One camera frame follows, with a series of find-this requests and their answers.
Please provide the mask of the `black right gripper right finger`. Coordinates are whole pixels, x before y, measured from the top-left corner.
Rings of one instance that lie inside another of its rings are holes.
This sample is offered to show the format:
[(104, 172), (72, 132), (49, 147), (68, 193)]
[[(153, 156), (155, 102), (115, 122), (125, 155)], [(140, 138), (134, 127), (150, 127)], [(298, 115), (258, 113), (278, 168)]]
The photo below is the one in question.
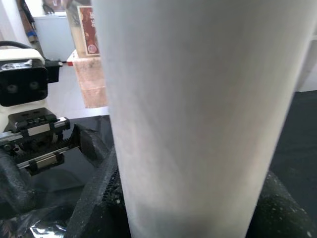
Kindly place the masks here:
[(315, 238), (317, 225), (268, 171), (247, 231), (249, 238)]

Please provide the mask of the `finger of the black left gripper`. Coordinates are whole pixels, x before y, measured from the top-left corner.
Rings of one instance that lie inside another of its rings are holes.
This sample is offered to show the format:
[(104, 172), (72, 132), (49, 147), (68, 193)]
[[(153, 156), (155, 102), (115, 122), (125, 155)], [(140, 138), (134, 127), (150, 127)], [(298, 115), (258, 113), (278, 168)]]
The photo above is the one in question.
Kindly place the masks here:
[(78, 147), (88, 162), (94, 167), (99, 167), (110, 147), (107, 146), (97, 131), (75, 124), (71, 134), (71, 146)]
[(37, 193), (24, 180), (13, 159), (0, 151), (0, 197), (18, 214), (33, 210), (37, 205)]

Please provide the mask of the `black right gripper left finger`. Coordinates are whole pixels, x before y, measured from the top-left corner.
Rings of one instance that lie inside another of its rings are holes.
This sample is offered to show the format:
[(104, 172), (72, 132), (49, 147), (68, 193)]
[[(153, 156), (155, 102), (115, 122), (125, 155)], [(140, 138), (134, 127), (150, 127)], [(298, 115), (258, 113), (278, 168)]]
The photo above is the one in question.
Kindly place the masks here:
[(85, 185), (67, 225), (67, 238), (131, 237), (112, 147)]

